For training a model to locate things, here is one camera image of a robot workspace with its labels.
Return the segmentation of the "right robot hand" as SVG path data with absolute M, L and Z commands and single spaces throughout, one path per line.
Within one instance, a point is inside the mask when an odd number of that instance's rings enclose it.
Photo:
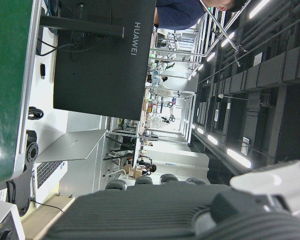
M 79 197 L 46 240 L 300 240 L 300 160 L 229 185 L 163 175 Z

